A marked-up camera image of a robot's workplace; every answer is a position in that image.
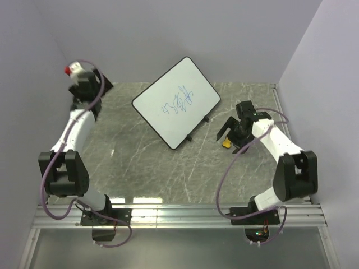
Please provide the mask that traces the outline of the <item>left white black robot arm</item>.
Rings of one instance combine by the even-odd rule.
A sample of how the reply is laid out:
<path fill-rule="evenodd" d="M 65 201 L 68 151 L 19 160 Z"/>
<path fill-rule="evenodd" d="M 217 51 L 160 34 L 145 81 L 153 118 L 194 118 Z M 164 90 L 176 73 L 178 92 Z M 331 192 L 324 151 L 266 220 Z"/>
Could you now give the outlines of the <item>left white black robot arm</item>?
<path fill-rule="evenodd" d="M 90 188 L 89 173 L 80 153 L 102 109 L 101 98 L 113 88 L 113 84 L 97 68 L 86 71 L 78 63 L 66 67 L 65 73 L 75 82 L 69 88 L 73 102 L 68 123 L 59 140 L 38 158 L 42 175 L 41 206 L 50 218 L 62 220 L 70 212 L 60 216 L 52 214 L 46 196 L 72 197 L 71 204 L 81 204 L 94 214 L 93 218 L 100 225 L 108 225 L 114 213 L 111 202 L 107 195 Z"/>

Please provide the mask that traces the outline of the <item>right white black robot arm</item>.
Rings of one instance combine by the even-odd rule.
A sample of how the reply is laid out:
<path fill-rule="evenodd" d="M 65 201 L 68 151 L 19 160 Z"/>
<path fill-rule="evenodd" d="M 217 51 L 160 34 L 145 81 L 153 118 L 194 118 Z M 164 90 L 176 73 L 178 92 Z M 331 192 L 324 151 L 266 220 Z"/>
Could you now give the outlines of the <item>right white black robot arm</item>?
<path fill-rule="evenodd" d="M 235 131 L 235 137 L 242 143 L 235 157 L 245 152 L 256 142 L 261 142 L 276 161 L 273 185 L 258 194 L 248 205 L 248 213 L 243 216 L 229 216 L 222 213 L 219 193 L 230 170 L 225 171 L 218 184 L 215 204 L 223 217 L 231 220 L 249 219 L 254 224 L 262 223 L 270 210 L 278 209 L 283 202 L 303 198 L 318 191 L 317 156 L 313 151 L 305 151 L 293 143 L 279 128 L 267 112 L 243 112 L 240 120 L 229 117 L 217 133 L 219 140 L 225 131 Z"/>

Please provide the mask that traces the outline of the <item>yellow whiteboard eraser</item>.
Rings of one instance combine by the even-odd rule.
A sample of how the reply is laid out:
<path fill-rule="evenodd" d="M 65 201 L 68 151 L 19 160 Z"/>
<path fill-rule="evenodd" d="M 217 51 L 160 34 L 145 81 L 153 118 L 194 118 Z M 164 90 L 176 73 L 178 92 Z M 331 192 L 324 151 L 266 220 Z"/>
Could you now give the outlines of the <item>yellow whiteboard eraser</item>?
<path fill-rule="evenodd" d="M 231 141 L 228 139 L 225 139 L 222 143 L 222 146 L 229 149 L 231 147 Z"/>

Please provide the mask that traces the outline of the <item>white whiteboard with black frame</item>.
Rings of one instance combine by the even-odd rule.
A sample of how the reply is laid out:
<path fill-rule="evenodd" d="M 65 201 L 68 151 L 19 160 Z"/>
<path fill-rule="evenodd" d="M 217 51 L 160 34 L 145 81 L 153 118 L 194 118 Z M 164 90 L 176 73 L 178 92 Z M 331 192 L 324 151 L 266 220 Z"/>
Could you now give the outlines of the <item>white whiteboard with black frame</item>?
<path fill-rule="evenodd" d="M 220 103 L 221 97 L 190 57 L 182 58 L 132 100 L 132 107 L 172 150 Z"/>

